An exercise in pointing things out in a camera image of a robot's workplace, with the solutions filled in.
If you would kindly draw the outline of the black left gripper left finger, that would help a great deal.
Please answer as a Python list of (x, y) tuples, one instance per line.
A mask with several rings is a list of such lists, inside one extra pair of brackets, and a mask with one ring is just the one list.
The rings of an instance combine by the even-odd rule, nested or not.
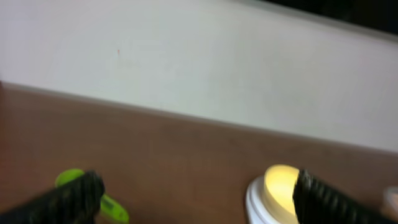
[(1, 214), (1, 224), (94, 223), (105, 187), (94, 171)]

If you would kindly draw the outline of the green plastic scoop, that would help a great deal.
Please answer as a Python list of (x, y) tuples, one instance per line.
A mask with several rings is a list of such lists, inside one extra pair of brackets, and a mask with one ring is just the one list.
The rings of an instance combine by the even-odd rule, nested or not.
[[(68, 169), (58, 175), (55, 179), (55, 186), (59, 187), (66, 184), (78, 177), (82, 176), (85, 172), (81, 169)], [(100, 214), (103, 218), (111, 223), (128, 224), (129, 214), (120, 203), (104, 194), (101, 198)]]

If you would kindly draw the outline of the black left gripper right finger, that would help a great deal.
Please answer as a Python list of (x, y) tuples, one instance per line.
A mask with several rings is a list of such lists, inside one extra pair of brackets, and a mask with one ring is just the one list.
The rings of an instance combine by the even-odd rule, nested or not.
[(293, 201), (299, 224), (396, 224), (300, 169)]

